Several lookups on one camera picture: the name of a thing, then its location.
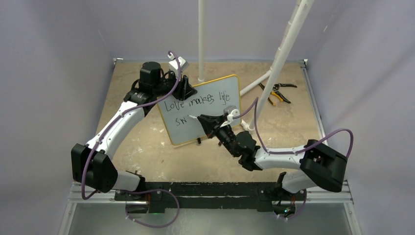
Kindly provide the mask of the yellow-framed whiteboard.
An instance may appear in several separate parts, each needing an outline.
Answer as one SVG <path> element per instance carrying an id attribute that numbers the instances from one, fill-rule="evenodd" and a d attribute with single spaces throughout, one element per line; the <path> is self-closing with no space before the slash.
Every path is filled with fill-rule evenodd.
<path id="1" fill-rule="evenodd" d="M 157 104 L 172 145 L 180 145 L 205 136 L 198 120 L 201 114 L 220 116 L 229 106 L 241 111 L 239 77 L 235 74 L 194 86 L 195 95 L 184 101 L 169 96 Z"/>

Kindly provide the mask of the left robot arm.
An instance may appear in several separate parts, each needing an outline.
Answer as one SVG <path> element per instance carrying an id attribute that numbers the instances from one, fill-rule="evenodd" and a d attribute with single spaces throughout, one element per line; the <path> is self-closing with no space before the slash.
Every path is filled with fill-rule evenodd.
<path id="1" fill-rule="evenodd" d="M 74 181 L 81 191 L 89 186 L 95 192 L 126 191 L 133 200 L 146 194 L 145 178 L 137 173 L 117 170 L 112 162 L 120 144 L 151 109 L 163 99 L 173 96 L 184 101 L 197 91 L 183 74 L 188 62 L 182 57 L 169 62 L 164 71 L 157 62 L 145 62 L 139 78 L 131 85 L 121 106 L 105 127 L 86 144 L 76 144 L 71 150 Z"/>

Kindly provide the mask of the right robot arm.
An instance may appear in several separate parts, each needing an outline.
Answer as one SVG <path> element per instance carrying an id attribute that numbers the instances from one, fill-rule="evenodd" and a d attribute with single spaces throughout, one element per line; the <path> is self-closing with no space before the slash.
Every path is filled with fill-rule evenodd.
<path id="1" fill-rule="evenodd" d="M 275 193 L 280 199 L 312 187 L 342 191 L 348 155 L 323 141 L 308 140 L 307 144 L 298 147 L 267 149 L 257 145 L 249 131 L 235 134 L 226 115 L 199 115 L 196 119 L 205 135 L 209 139 L 217 138 L 232 157 L 238 158 L 244 169 L 292 169 L 290 173 L 281 173 L 277 180 Z"/>

